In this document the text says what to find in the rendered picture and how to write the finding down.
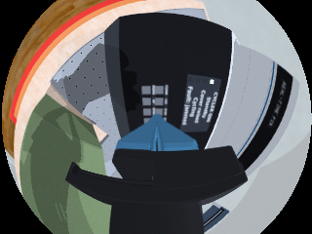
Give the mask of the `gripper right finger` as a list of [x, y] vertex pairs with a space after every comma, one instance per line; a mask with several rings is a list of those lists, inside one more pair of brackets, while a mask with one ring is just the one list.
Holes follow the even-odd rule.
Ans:
[[180, 131], [157, 114], [157, 146], [158, 151], [180, 151], [199, 149], [197, 141]]

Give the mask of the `white lab instrument with black keypad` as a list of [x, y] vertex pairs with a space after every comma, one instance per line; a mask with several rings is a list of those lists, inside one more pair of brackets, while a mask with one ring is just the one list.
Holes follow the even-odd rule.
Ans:
[[104, 30], [104, 49], [121, 138], [160, 114], [199, 149], [231, 145], [249, 176], [292, 118], [299, 82], [217, 23], [126, 15]]

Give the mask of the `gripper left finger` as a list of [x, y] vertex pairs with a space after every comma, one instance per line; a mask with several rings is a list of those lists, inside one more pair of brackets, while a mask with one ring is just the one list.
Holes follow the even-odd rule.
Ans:
[[156, 151], [156, 141], [157, 141], [156, 127], [157, 127], [157, 114], [154, 114], [149, 119], [148, 122], [146, 122], [142, 126], [132, 131], [131, 133], [119, 139], [115, 150], [118, 148], [125, 148], [125, 149], [145, 149], [150, 151]]

